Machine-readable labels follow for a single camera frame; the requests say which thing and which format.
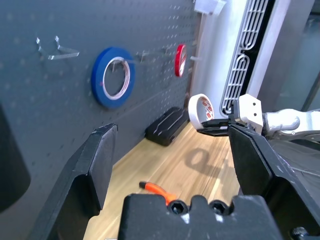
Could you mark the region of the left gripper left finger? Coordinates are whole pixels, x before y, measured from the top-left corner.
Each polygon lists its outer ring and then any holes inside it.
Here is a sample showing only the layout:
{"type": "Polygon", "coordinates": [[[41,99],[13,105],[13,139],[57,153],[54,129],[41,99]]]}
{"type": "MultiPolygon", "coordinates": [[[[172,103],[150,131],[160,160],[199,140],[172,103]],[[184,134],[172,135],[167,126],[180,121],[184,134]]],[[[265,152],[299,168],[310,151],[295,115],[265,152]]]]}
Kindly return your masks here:
{"type": "Polygon", "coordinates": [[[113,168],[118,126],[95,129],[69,158],[42,207],[29,240],[81,240],[100,214],[113,168]]]}

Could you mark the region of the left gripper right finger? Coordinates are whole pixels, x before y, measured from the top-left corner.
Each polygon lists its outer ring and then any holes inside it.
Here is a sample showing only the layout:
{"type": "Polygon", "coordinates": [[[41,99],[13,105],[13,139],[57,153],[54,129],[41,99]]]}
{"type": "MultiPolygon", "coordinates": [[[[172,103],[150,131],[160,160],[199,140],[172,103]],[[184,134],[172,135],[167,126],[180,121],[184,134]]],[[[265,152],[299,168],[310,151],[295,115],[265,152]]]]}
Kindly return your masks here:
{"type": "Polygon", "coordinates": [[[320,206],[290,165],[253,130],[231,124],[228,136],[242,192],[264,198],[284,239],[318,240],[320,206]]]}

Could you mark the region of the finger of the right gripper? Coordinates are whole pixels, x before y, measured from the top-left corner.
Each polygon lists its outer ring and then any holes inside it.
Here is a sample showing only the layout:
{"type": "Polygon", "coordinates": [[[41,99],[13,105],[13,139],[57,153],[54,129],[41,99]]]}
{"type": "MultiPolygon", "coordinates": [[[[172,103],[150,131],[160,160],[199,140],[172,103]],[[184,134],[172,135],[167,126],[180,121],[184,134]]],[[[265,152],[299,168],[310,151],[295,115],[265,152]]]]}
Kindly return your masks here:
{"type": "Polygon", "coordinates": [[[229,125],[229,120],[227,118],[211,119],[203,122],[204,127],[227,127],[228,125],[229,125]]]}
{"type": "Polygon", "coordinates": [[[212,137],[227,137],[228,128],[229,128],[228,126],[209,125],[209,126],[204,126],[201,129],[197,129],[196,131],[200,134],[204,134],[212,137]]]}

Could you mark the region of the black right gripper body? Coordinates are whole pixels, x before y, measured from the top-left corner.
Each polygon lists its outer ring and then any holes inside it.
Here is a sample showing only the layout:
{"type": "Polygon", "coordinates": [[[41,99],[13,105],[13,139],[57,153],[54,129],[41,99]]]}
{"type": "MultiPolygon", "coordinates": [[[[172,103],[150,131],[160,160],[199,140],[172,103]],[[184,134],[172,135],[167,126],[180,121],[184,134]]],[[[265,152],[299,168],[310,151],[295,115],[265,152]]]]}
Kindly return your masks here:
{"type": "Polygon", "coordinates": [[[228,115],[228,119],[232,124],[243,126],[244,122],[240,118],[240,105],[238,100],[234,100],[231,103],[231,113],[228,115]]]}

